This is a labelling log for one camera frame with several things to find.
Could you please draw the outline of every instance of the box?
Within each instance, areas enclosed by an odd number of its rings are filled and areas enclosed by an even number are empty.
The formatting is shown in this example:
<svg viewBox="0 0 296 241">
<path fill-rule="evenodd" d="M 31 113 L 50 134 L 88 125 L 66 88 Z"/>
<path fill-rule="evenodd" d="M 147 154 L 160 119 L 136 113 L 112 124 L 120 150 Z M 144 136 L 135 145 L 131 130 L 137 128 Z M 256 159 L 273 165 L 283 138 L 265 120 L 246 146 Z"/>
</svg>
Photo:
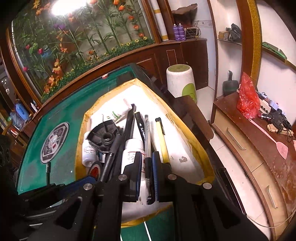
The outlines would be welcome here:
<svg viewBox="0 0 296 241">
<path fill-rule="evenodd" d="M 219 31 L 219 39 L 227 39 L 229 37 L 229 31 Z"/>
</svg>

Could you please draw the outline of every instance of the purple flower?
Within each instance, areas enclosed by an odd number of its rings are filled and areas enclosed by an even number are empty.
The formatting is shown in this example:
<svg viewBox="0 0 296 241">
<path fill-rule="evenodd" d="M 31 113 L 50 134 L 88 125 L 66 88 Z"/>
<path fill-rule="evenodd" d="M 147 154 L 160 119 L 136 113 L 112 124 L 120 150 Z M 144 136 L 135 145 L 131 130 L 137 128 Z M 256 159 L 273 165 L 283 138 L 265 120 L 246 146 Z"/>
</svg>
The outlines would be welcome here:
<svg viewBox="0 0 296 241">
<path fill-rule="evenodd" d="M 60 30 L 64 30 L 64 29 L 65 29 L 65 27 L 66 27 L 66 25 L 65 25 L 65 24 L 63 24 L 63 23 L 59 25 L 59 29 L 60 29 Z"/>
</svg>

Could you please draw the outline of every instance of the yellow pen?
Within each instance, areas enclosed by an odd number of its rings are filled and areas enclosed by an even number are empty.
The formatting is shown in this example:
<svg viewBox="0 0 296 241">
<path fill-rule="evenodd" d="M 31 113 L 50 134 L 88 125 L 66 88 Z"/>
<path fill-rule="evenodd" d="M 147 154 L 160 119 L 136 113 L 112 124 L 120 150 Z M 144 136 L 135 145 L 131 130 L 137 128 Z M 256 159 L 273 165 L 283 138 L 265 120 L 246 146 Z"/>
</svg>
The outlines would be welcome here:
<svg viewBox="0 0 296 241">
<path fill-rule="evenodd" d="M 158 133 L 158 138 L 159 138 L 159 142 L 160 142 L 160 148 L 161 148 L 161 155 L 163 156 L 163 163 L 170 163 L 170 159 L 168 157 L 168 150 L 165 144 L 165 132 L 163 130 L 163 124 L 161 122 L 161 118 L 158 117 L 155 119 L 156 121 L 156 129 L 157 129 L 157 133 Z"/>
</svg>

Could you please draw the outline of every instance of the white floor tile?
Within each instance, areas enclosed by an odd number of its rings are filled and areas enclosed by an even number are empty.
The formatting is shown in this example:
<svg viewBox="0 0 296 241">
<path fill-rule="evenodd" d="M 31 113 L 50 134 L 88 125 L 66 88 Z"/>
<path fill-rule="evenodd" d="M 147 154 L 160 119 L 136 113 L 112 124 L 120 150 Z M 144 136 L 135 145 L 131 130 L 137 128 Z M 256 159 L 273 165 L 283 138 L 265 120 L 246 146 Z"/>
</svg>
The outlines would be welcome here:
<svg viewBox="0 0 296 241">
<path fill-rule="evenodd" d="M 253 184 L 245 176 L 242 166 L 226 145 L 218 149 L 216 153 L 227 169 L 246 213 L 256 220 L 264 212 L 264 208 Z"/>
<path fill-rule="evenodd" d="M 255 220 L 257 223 L 259 224 L 262 224 L 266 227 L 269 227 L 269 224 L 268 224 L 268 220 L 267 220 L 267 216 L 265 214 L 265 212 L 263 212 L 262 214 L 260 214 L 260 216 L 258 218 L 256 218 Z M 265 227 L 262 227 L 260 225 L 257 225 L 255 224 L 257 228 L 259 228 L 261 230 L 261 232 L 263 232 L 265 234 L 265 236 L 271 240 L 271 229 L 269 228 L 265 228 Z"/>
<path fill-rule="evenodd" d="M 215 91 L 209 86 L 196 91 L 197 106 L 207 121 L 211 118 Z"/>
<path fill-rule="evenodd" d="M 215 133 L 214 129 L 212 128 L 214 137 L 210 140 L 210 144 L 213 147 L 214 151 L 219 150 L 221 147 L 225 146 L 225 142 L 221 139 L 221 137 Z"/>
</svg>

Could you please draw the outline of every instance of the drawer handle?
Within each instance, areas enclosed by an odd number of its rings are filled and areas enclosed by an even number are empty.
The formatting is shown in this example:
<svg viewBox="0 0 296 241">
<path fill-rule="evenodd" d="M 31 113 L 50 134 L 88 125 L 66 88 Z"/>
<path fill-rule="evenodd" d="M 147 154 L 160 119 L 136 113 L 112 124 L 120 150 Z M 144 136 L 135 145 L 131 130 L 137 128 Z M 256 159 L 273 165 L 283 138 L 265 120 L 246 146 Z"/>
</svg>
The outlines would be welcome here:
<svg viewBox="0 0 296 241">
<path fill-rule="evenodd" d="M 267 186 L 267 192 L 268 192 L 268 194 L 269 194 L 269 196 L 271 198 L 271 201 L 272 201 L 272 204 L 274 205 L 274 208 L 275 209 L 278 209 L 278 207 L 276 206 L 276 203 L 274 202 L 274 199 L 273 199 L 273 197 L 271 195 L 271 192 L 270 192 L 270 189 L 269 189 L 269 185 Z"/>
<path fill-rule="evenodd" d="M 242 150 L 246 150 L 246 148 L 243 148 L 243 147 L 241 146 L 241 144 L 235 139 L 235 137 L 233 136 L 233 134 L 230 133 L 230 131 L 229 131 L 229 127 L 227 127 L 227 132 L 228 132 L 229 135 L 233 138 L 233 140 L 238 144 L 238 146 L 240 147 L 240 149 L 242 149 Z"/>
</svg>

